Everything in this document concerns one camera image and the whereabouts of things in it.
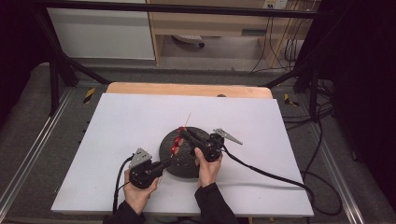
floor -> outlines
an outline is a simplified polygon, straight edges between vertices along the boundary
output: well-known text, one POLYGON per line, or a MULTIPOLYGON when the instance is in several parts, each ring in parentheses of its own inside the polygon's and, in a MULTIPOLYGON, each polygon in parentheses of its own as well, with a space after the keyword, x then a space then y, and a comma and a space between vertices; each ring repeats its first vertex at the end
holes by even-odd
MULTIPOLYGON (((289 63, 280 57, 285 69, 251 71, 257 64, 258 69, 267 69, 265 60, 259 61, 261 49, 254 38, 204 37, 205 47, 180 43, 171 36, 165 38, 162 63, 135 61, 85 61, 103 77, 117 81, 136 82, 173 82, 257 86, 287 72, 289 63)), ((65 216, 50 211, 56 189, 62 185, 68 167, 72 162, 78 144, 89 124, 92 113, 106 86, 93 83, 90 78, 78 74, 80 84, 76 88, 63 88, 70 91, 71 100, 50 131, 50 137, 36 155, 35 165, 29 168, 30 174, 25 177, 18 195, 11 199, 13 204, 8 207, 3 223, 101 223, 100 216, 65 216), (89 104, 82 103, 87 90, 95 87, 96 91, 89 104)), ((273 88, 274 97, 278 100, 282 116, 303 116, 306 94, 295 94, 292 91, 294 78, 273 88), (285 103, 285 93, 294 102, 285 103)), ((319 102, 326 102, 326 97, 320 97, 319 102)), ((25 156, 29 153, 35 139, 40 134, 44 124, 49 119, 50 91, 48 68, 37 67, 18 104, 11 111, 7 122, 0 129, 0 190, 7 191, 7 186, 25 156)), ((315 125, 304 126, 288 131, 298 166, 304 170, 317 147, 315 125)), ((351 149, 345 139, 336 118, 328 116, 323 119, 323 134, 326 145, 334 155, 334 159, 342 171, 343 177, 353 195, 353 199, 364 223, 396 223, 396 215, 388 205, 376 183, 371 178, 364 164, 355 162, 351 157, 351 149)), ((326 167, 323 154, 319 153, 310 169, 320 174, 325 180, 332 182, 330 171, 326 167)), ((306 185, 311 186, 317 196, 317 206, 327 210, 337 209, 337 200, 331 190, 315 178, 307 178, 306 185)), ((174 217, 148 217, 148 223, 163 223, 175 221, 174 217)), ((305 223, 304 218, 260 217, 253 218, 253 223, 305 223)), ((349 223, 347 212, 342 211, 337 216, 325 216, 315 211, 311 223, 349 223)))

gray carpet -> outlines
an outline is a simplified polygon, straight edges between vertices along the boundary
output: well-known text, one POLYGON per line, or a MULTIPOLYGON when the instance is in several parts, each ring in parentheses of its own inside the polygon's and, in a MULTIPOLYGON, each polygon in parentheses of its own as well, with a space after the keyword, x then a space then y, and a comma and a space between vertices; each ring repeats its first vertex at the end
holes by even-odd
MULTIPOLYGON (((249 75, 246 72, 230 71, 164 71, 158 69, 96 69, 96 72, 117 81, 241 84, 248 86, 266 83, 279 75, 271 73, 249 75)), ((90 80, 84 76, 80 76, 80 78, 86 81, 90 80)), ((8 121, 0 130, 0 156, 3 158, 0 166, 0 175, 2 176, 0 190, 2 192, 17 171, 27 150, 33 144, 50 111, 48 70, 38 67, 33 72, 29 82, 29 86, 31 85, 32 88, 26 88, 21 101, 14 107, 8 121)), ((288 87, 292 82, 293 80, 289 80, 282 86, 288 87)), ((74 89, 64 114, 53 130, 14 204, 8 211, 7 217, 70 220, 101 220, 103 218, 101 216, 65 216, 50 211, 56 197, 55 190, 62 185, 68 167, 78 150, 78 141, 82 139, 83 130, 89 125, 87 121, 91 119, 100 95, 106 90, 106 87, 96 88, 90 103, 84 105, 82 101, 88 89, 89 87, 74 89)), ((285 105, 283 96, 282 92, 274 93, 283 116, 304 115, 300 106, 285 105)), ((323 132, 365 220, 368 223, 396 223, 394 212, 370 176, 366 166, 351 159, 349 146, 337 124, 337 120, 332 117, 324 119, 323 132)), ((317 140, 309 125, 289 131, 289 138, 298 166, 303 170, 317 146, 317 140)), ((310 171, 331 182, 319 154, 310 171)), ((318 207, 326 211, 332 211, 336 208, 336 198, 328 187, 311 177, 306 179, 306 184, 316 193, 318 207)), ((151 219, 148 223, 155 223, 154 219, 151 219)), ((305 219, 276 218, 276 222, 305 223, 305 219)), ((311 218, 311 222, 348 223, 348 219, 344 211, 335 217, 328 217, 315 211, 315 216, 311 218)), ((255 218, 254 223, 270 223, 270 220, 268 218, 255 218)))

wooden edge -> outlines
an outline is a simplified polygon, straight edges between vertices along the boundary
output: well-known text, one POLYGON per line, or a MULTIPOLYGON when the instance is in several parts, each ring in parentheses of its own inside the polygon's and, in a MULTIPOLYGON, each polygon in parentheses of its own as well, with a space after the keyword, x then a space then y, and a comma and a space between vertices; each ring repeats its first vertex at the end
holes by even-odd
POLYGON ((218 96, 222 94, 227 97, 273 99, 273 95, 268 88, 246 86, 113 82, 108 86, 106 93, 191 96, 218 96))

left hand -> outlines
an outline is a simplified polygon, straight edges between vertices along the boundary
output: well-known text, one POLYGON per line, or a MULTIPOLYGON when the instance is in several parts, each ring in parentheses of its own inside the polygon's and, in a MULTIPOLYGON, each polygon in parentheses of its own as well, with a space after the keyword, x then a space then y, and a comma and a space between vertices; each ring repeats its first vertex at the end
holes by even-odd
MULTIPOLYGON (((129 169, 124 172, 124 183, 129 182, 129 172, 129 169)), ((146 207, 150 194, 157 189, 158 181, 159 178, 155 178, 147 189, 139 189, 131 183, 123 187, 125 202, 127 202, 138 215, 140 215, 146 207)))

white board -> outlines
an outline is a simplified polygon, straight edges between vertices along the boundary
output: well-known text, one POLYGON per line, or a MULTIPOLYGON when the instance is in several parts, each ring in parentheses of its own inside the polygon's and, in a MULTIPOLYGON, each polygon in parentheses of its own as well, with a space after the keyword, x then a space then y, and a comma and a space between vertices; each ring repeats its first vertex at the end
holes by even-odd
MULTIPOLYGON (((222 128, 241 140, 242 146, 225 141, 241 161, 302 183, 276 100, 105 93, 51 210, 108 214, 125 159, 142 147, 157 161, 163 138, 183 126, 190 113, 188 126, 208 133, 222 128)), ((313 216, 303 189, 259 175, 226 154, 217 183, 237 216, 313 216)), ((165 172, 145 213, 197 215, 196 190, 196 179, 181 179, 165 172)), ((119 203, 123 199, 121 190, 119 203)))

